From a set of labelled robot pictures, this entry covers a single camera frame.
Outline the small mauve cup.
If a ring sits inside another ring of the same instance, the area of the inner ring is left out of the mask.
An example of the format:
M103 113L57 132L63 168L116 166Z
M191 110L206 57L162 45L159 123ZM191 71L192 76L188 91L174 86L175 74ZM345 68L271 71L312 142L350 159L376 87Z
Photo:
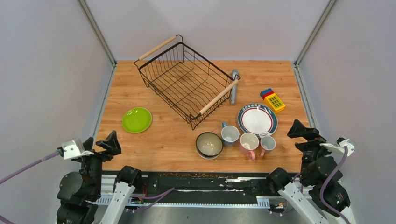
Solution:
M260 140L260 157L262 158L266 152L274 150L276 140L271 136L264 136Z

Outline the white plate dark striped rim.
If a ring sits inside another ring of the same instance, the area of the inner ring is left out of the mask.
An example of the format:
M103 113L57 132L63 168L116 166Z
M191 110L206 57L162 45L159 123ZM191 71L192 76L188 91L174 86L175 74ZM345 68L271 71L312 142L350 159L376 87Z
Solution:
M253 133L259 139L273 135L278 128L276 114L268 107L259 103L243 106L237 115L237 123L244 133Z

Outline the lime green plate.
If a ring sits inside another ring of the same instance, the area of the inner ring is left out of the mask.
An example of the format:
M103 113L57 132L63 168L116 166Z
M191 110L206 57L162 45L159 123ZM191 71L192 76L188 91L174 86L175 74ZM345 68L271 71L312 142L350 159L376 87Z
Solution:
M146 131L152 124L151 112L143 107L128 110L122 117L122 127L129 133L141 133Z

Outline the pink cup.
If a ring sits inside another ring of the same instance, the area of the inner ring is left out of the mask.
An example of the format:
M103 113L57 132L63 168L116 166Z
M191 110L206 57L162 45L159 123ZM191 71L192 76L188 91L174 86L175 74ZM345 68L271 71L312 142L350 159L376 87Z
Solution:
M250 160L256 159L255 150L258 148L258 146L259 139L255 134L244 133L241 135L239 142L240 152Z

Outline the light blue mug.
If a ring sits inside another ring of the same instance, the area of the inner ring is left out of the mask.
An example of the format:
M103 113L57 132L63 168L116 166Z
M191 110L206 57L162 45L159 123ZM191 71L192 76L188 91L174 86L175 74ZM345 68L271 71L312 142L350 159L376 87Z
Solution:
M233 146L239 139L240 132L237 127L222 122L221 139L225 147Z

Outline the dark blue ceramic bowl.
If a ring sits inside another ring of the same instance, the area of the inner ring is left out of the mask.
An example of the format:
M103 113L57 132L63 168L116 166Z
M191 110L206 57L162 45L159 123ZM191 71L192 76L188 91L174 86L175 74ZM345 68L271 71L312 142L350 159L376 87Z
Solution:
M221 138L212 132L201 133L195 144L197 153L206 156L220 155L224 148Z

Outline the beige ceramic bowl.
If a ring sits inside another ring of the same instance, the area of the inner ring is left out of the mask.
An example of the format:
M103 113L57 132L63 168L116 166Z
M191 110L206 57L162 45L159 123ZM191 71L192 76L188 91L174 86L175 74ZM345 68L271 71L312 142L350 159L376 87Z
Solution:
M206 156L206 155L203 155L203 154L199 154L199 156L201 158L203 158L203 159L206 159L206 160L213 160L213 159L216 159L219 156L219 154L218 155L214 155L214 156Z

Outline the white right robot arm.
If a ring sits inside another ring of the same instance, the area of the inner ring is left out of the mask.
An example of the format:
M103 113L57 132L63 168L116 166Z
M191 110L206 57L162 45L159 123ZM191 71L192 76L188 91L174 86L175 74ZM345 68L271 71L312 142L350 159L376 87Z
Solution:
M335 144L328 143L316 128L305 127L298 119L287 133L289 138L302 137L295 147L303 153L299 182L308 191L309 201L286 170L276 168L267 176L267 190L280 195L291 204L308 224L356 223L347 190L341 185L341 166L355 151L355 143L341 136Z

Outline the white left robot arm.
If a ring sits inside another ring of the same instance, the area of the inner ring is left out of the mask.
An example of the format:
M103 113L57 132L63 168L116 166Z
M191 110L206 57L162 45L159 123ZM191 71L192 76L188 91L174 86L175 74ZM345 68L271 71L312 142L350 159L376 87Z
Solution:
M113 130L106 139L94 141L70 140L61 145L61 156L65 160L81 164L79 171L66 174L59 183L57 198L60 207L57 211L58 224L91 224L98 206L95 201L101 197L102 167L106 161L121 154L117 132ZM132 193L143 187L142 171L124 166L117 174L113 185L113 197L105 211L101 223L116 224L125 209Z

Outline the colourful toy brick block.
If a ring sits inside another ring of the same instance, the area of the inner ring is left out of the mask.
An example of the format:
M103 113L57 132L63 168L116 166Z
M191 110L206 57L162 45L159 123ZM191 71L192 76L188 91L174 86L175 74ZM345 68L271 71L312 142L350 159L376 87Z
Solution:
M260 92L260 97L264 100L265 104L274 112L278 113L285 109L285 104L278 97L278 95L271 89L265 89Z

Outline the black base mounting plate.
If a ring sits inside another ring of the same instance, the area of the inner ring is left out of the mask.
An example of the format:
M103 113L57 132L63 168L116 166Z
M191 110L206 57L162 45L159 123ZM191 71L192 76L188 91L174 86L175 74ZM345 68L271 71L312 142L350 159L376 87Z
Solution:
M144 171L133 192L153 202L153 196L172 191L161 203L180 205L253 205L257 198L280 198L270 186L268 173Z

